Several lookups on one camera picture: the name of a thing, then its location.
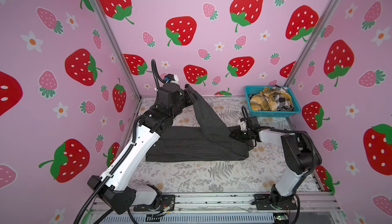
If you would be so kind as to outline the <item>dark grey striped shirt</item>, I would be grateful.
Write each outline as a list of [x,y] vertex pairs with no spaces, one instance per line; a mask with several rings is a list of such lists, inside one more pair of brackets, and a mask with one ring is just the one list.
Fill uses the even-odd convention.
[[214,109],[192,87],[190,97],[198,127],[169,127],[146,153],[147,162],[242,161],[254,148],[252,140],[230,135],[239,126],[227,127]]

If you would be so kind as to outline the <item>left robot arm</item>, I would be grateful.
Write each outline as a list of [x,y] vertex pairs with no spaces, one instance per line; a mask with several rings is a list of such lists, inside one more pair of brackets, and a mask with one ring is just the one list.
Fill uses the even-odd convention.
[[149,110],[137,117],[132,137],[115,161],[100,175],[92,176],[88,186],[112,211],[123,214],[133,206],[157,209],[161,191],[153,185],[129,187],[129,181],[150,148],[172,126],[183,109],[194,104],[192,89],[182,89],[176,83],[166,83],[157,90],[156,101]]

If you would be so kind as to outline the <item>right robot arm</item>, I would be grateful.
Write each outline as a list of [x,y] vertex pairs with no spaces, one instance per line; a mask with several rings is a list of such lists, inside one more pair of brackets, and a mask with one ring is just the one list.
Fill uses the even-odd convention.
[[266,200],[255,200],[256,205],[267,203],[275,209],[284,208],[294,199],[303,181],[322,163],[307,132],[262,127],[256,123],[256,117],[242,118],[230,137],[241,142],[271,143],[283,148],[287,167],[271,188],[270,196]]

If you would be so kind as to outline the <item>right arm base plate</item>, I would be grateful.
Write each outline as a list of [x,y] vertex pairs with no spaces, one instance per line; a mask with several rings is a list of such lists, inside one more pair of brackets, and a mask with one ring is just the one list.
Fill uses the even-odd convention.
[[297,204],[293,195],[280,196],[278,194],[255,194],[251,205],[257,210],[296,210]]

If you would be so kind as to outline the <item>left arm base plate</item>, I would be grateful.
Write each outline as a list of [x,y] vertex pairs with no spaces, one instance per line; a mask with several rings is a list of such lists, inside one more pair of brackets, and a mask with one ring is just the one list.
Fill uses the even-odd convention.
[[175,207],[175,195],[158,195],[150,205],[136,205],[134,212],[167,212],[173,211]]

